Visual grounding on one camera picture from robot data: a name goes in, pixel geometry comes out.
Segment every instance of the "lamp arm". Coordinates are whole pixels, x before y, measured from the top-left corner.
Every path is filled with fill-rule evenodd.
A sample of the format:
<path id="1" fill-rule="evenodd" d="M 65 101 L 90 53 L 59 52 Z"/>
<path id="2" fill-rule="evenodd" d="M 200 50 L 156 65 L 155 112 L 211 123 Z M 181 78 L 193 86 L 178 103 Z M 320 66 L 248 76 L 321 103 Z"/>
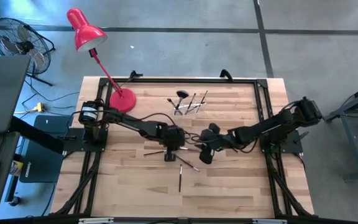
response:
<path id="1" fill-rule="evenodd" d="M 117 83 L 111 78 L 111 76 L 109 75 L 109 73 L 107 72 L 107 70 L 103 67 L 103 65 L 101 64 L 99 58 L 98 58 L 98 54 L 96 53 L 95 49 L 91 49 L 89 50 L 91 52 L 91 56 L 96 60 L 96 62 L 99 64 L 99 66 L 102 68 L 102 70 L 104 71 L 104 73 L 106 74 L 106 76 L 109 78 L 112 87 L 115 89 L 116 92 L 118 92 L 119 96 L 122 98 L 122 91 L 121 88 L 117 85 Z"/>

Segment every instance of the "black mat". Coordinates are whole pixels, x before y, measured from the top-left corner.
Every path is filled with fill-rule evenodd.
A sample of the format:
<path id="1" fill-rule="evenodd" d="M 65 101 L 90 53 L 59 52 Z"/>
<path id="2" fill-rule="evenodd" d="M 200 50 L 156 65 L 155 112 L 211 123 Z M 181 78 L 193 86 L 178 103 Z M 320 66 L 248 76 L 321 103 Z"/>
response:
<path id="1" fill-rule="evenodd" d="M 52 136 L 64 136 L 67 131 L 68 119 L 69 116 L 39 115 L 35 119 L 34 127 Z M 36 142 L 28 141 L 19 180 L 23 183 L 54 182 L 60 172 L 62 161 L 62 155 Z"/>

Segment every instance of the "lamp base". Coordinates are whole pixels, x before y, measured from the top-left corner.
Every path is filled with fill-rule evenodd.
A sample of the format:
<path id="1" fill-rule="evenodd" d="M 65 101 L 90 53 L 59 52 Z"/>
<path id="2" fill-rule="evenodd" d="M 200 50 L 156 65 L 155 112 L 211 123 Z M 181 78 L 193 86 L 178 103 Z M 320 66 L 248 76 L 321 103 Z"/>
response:
<path id="1" fill-rule="evenodd" d="M 122 113 L 126 113 L 134 108 L 136 104 L 136 96 L 135 93 L 130 89 L 123 88 L 121 90 L 122 98 L 116 91 L 111 94 L 109 107 L 115 108 Z"/>

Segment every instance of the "gray floor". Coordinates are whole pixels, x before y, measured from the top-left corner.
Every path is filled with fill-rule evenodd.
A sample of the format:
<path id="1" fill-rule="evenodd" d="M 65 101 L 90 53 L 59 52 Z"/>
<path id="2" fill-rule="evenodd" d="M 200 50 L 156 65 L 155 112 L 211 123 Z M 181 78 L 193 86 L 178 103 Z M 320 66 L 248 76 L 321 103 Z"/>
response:
<path id="1" fill-rule="evenodd" d="M 260 0 L 266 29 L 358 30 L 358 0 Z M 78 7 L 101 27 L 258 28 L 252 0 L 0 0 L 0 17 L 29 24 L 68 26 L 66 11 Z M 85 75 L 102 75 L 88 53 L 75 52 L 73 32 L 42 32 L 57 50 L 40 77 L 55 84 L 34 86 L 53 99 L 78 91 Z M 266 77 L 259 34 L 108 32 L 99 57 L 113 75 L 137 70 L 147 76 L 216 77 L 223 68 L 235 77 Z M 327 114 L 358 90 L 358 35 L 267 35 L 275 77 L 285 79 L 288 97 L 308 96 Z M 31 95 L 23 88 L 19 102 Z M 28 102 L 33 107 L 34 98 Z M 77 96 L 47 103 L 75 105 Z M 51 110 L 70 114 L 69 110 Z M 24 118 L 32 124 L 35 114 Z M 325 218 L 358 221 L 358 181 L 342 175 L 356 171 L 340 121 L 321 122 L 304 138 L 306 174 L 314 210 Z M 0 206 L 0 218 L 40 215 L 50 184 L 19 184 L 24 203 Z"/>

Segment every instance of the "wooden table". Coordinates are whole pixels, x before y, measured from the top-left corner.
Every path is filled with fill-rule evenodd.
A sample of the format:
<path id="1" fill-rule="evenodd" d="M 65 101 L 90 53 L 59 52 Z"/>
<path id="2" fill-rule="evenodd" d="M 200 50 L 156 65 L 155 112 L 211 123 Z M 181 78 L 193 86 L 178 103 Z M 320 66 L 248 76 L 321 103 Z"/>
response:
<path id="1" fill-rule="evenodd" d="M 82 103 L 94 100 L 100 77 L 84 77 L 77 110 Z M 273 112 L 288 103 L 284 81 L 269 78 L 268 88 Z M 135 108 L 129 112 L 136 118 L 152 113 L 169 114 L 177 125 L 191 133 L 200 133 L 212 122 L 221 132 L 238 126 L 253 125 L 258 120 L 255 93 L 247 84 L 206 83 L 131 83 L 125 84 L 137 96 Z M 208 90 L 208 107 L 192 116 L 172 116 L 166 98 L 176 99 L 177 90 L 201 96 Z M 149 120 L 170 123 L 163 116 Z M 74 128 L 82 127 L 78 117 Z M 162 150 L 157 142 L 147 141 L 137 132 L 116 124 L 110 125 L 108 145 L 102 154 L 93 200 L 94 217 L 192 217 L 192 218 L 272 218 L 273 206 L 264 155 L 259 144 L 250 154 L 224 150 L 215 153 L 212 164 L 202 163 L 197 152 L 177 154 L 199 168 L 197 172 L 183 165 L 181 192 L 178 192 L 181 162 L 164 162 L 163 154 L 144 157 L 145 153 Z M 53 199 L 51 212 L 57 211 L 76 189 L 84 153 L 76 152 L 64 160 Z M 283 155 L 287 184 L 304 208 L 313 213 L 305 172 L 299 159 Z M 85 189 L 82 208 L 87 199 Z M 282 192 L 278 190 L 280 208 L 284 211 Z"/>

